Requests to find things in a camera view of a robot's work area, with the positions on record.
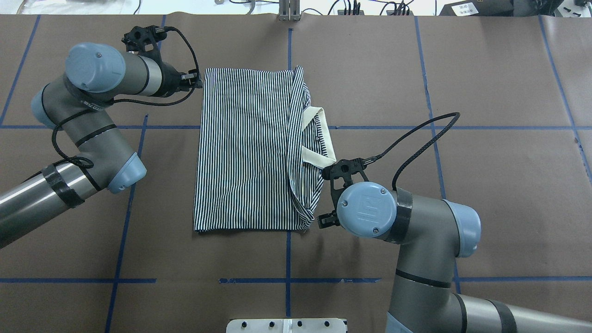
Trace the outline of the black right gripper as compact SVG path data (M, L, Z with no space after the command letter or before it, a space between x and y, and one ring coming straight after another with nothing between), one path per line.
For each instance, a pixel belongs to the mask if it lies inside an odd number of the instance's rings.
M322 214L317 217L320 229L325 229L330 226L340 226L337 213L339 198L348 187L354 184L352 177L357 173L361 175L364 181L368 181L364 170L369 164L370 158L355 158L352 160L339 160L335 164L323 169L321 173L323 179L330 182L333 210L330 213Z

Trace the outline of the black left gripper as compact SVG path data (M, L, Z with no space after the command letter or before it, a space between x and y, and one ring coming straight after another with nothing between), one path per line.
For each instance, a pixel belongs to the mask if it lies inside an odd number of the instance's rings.
M194 62L194 69L187 73L176 70L171 64L162 60L158 43L167 38L169 32L175 32L188 47ZM125 50L134 53L144 61L147 69L146 86L139 95L166 98L174 93L187 92L191 96L195 89L203 88L203 80L194 49L184 34L175 27L135 26L121 39Z

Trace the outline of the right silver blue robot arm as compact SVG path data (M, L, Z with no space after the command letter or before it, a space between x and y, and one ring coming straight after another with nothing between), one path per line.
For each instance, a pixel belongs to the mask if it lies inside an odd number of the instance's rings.
M446 199L389 191L370 182L373 159L339 160L323 169L334 209L320 228L341 226L361 238L397 244L397 267L386 314L387 333L589 333L589 321L544 313L452 290L456 259L469 257L481 238L474 209Z

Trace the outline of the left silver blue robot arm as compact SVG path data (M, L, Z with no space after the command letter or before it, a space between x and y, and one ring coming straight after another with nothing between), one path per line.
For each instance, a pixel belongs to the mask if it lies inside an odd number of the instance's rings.
M146 176L139 153L128 144L106 112L117 103L155 106L131 96L191 96L203 87L195 51L194 69L180 72L162 60L158 43L172 26L135 26L122 42L125 51L101 43L74 45L65 72L31 101L38 122L51 130L51 144L60 160L1 196L1 247L86 199L107 189L116 194Z

